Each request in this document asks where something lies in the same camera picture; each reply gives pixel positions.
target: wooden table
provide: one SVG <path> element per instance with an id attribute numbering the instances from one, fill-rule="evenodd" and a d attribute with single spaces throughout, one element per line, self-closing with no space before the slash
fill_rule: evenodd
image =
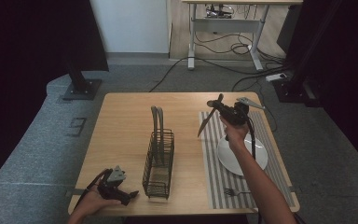
<path id="1" fill-rule="evenodd" d="M 303 0 L 182 0 L 191 5 L 190 12 L 190 44 L 188 50 L 188 69 L 194 69 L 195 45 L 194 36 L 197 31 L 221 32 L 221 33 L 254 33 L 252 45 L 248 46 L 249 52 L 257 70 L 263 70 L 258 58 L 257 45 L 263 31 L 264 23 L 269 12 L 269 5 L 301 5 Z M 197 4 L 225 4 L 225 5 L 265 5 L 260 21 L 198 18 L 196 14 Z"/>
<path id="2" fill-rule="evenodd" d="M 152 92 L 108 93 L 92 134 L 77 189 L 84 189 L 103 169 L 119 165 L 127 179 L 119 186 L 139 195 L 128 206 L 112 206 L 102 210 L 103 216 L 161 216 L 253 213 L 253 209 L 210 209 L 203 164 L 199 112 L 211 111 L 206 105 L 217 99 L 220 92 Z M 238 97 L 248 97 L 260 104 L 253 92 L 224 92 L 223 103 L 233 106 Z M 164 112 L 164 128 L 172 129 L 175 140 L 171 194 L 165 198 L 148 198 L 142 186 L 145 158 L 153 119 L 150 106 L 160 106 Z M 251 107 L 251 110 L 262 111 Z M 272 132 L 268 135 L 273 140 Z M 279 150 L 273 140 L 275 153 L 288 186 L 291 182 L 284 168 Z M 68 211 L 72 213 L 79 196 L 74 195 Z"/>

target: black curtain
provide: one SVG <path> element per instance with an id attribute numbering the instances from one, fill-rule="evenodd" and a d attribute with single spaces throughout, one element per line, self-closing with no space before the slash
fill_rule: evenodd
<path id="1" fill-rule="evenodd" d="M 311 46 L 325 18 L 330 21 Z M 317 83 L 321 106 L 358 150 L 358 1 L 306 0 L 287 58 L 294 65 L 292 81 Z"/>
<path id="2" fill-rule="evenodd" d="M 80 71 L 107 71 L 89 0 L 0 1 L 0 168 L 46 98 L 47 84 Z"/>

